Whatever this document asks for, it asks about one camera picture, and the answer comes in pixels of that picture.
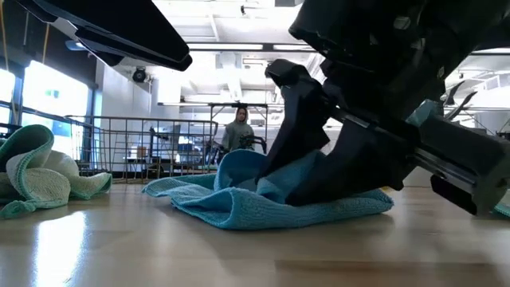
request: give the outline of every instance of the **long hair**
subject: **long hair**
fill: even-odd
[[[236,121],[237,121],[237,115],[239,115],[239,111],[241,111],[241,110],[245,110],[245,120],[243,121],[243,123],[247,123],[248,122],[248,109],[246,109],[245,107],[237,108]]]

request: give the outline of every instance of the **blue microfiber cloth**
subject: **blue microfiber cloth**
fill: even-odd
[[[237,150],[225,156],[216,175],[159,179],[149,183],[143,192],[154,197],[170,196],[172,204],[181,211],[228,230],[303,227],[380,214],[394,205],[380,190],[328,203],[286,205],[284,201],[291,190],[324,156],[320,151],[313,151],[256,184],[254,178],[265,156]]]

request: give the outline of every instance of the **towel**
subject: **towel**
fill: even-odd
[[[393,201],[380,190],[334,202],[289,206],[285,198],[325,155],[313,151],[255,183],[265,156],[236,150],[222,160],[216,175],[185,175],[149,183],[143,192],[169,196],[179,210],[227,230],[296,228],[380,214]]]
[[[55,208],[69,197],[90,199],[108,191],[112,175],[79,176],[77,163],[52,151],[53,133],[45,126],[17,130],[0,146],[0,218],[16,218],[37,208]]]

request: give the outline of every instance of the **security camera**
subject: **security camera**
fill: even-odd
[[[147,79],[147,73],[145,73],[145,67],[137,67],[133,73],[133,81],[135,83],[143,83]]]

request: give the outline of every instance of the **cable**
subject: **cable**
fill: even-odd
[[[48,47],[48,35],[49,35],[49,23],[46,23],[45,45],[44,45],[44,47],[42,47],[42,64],[43,65],[45,64],[45,60],[46,60],[46,47]]]
[[[7,34],[6,34],[6,23],[3,17],[3,0],[0,0],[0,22],[2,23],[2,42],[3,42],[3,55],[6,59],[6,71],[9,72],[9,57],[7,55]],[[10,105],[14,116],[14,124],[18,125],[18,112],[14,106],[13,94],[10,95]]]
[[[6,59],[6,69],[9,72],[9,61],[7,60],[7,36],[6,36],[6,24],[3,17],[3,0],[0,0],[0,18],[2,18],[2,41],[3,41],[3,53]]]

